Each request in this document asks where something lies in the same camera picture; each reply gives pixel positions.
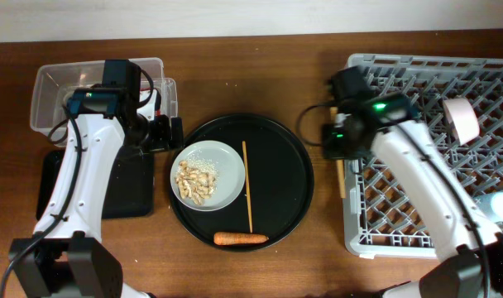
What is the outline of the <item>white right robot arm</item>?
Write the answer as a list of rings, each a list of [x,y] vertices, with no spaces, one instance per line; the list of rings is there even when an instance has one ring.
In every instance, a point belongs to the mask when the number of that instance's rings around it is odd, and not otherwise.
[[[440,261],[416,282],[378,291],[378,297],[503,297],[503,233],[448,168],[426,123],[404,94],[335,97],[345,115],[325,142],[341,156],[369,151],[387,165],[426,225]]]

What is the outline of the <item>grey plate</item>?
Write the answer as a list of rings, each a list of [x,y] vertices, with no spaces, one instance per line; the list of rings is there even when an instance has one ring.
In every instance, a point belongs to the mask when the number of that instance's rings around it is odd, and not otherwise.
[[[179,161],[193,159],[206,160],[214,164],[218,171],[217,189],[202,206],[195,205],[189,199],[181,199],[175,183]],[[201,212],[217,211],[229,206],[241,194],[244,184],[245,167],[241,156],[229,145],[218,141],[200,141],[187,146],[178,153],[170,170],[170,187],[175,198],[185,207]]]

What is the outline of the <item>orange carrot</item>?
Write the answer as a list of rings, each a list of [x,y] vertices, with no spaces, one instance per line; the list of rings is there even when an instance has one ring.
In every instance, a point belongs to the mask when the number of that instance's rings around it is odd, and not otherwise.
[[[219,246],[260,244],[265,243],[268,239],[265,235],[254,233],[217,232],[213,236],[214,243]]]

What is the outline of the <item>food scraps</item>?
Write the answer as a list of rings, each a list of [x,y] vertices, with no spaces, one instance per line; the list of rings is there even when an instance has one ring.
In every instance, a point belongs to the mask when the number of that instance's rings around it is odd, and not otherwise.
[[[181,160],[175,174],[179,197],[202,206],[217,189],[218,171],[206,160]]]

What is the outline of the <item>light blue cup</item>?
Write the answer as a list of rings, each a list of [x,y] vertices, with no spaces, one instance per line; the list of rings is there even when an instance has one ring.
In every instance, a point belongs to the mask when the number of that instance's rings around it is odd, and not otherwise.
[[[503,222],[503,192],[476,197],[479,210],[494,223]]]

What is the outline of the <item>wooden chopstick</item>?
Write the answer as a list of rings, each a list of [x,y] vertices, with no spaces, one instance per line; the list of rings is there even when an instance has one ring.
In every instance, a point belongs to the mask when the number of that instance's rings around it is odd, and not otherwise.
[[[248,173],[248,161],[247,161],[247,143],[242,141],[242,153],[243,153],[243,163],[245,167],[245,187],[246,187],[246,199],[247,199],[247,217],[249,232],[253,233],[253,222],[252,222],[252,202],[251,202],[251,190],[250,181]]]
[[[329,109],[332,123],[336,122],[336,114],[338,109],[336,107],[331,107]],[[336,168],[338,174],[338,186],[339,194],[342,199],[347,198],[346,185],[345,185],[345,170],[343,160],[336,160]]]

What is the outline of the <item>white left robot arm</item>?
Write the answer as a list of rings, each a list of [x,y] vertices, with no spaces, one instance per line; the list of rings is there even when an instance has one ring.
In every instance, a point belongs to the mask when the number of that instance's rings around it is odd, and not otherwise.
[[[96,85],[76,89],[63,107],[64,159],[48,205],[29,238],[12,242],[0,282],[16,274],[29,297],[143,297],[102,244],[102,213],[118,153],[182,147],[180,118],[160,113],[155,88]]]

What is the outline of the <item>pink bowl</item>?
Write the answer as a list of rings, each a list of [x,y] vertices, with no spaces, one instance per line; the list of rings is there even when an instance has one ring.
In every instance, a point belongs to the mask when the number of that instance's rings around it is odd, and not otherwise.
[[[443,109],[452,135],[464,145],[480,134],[477,116],[468,99],[455,98],[443,101]]]

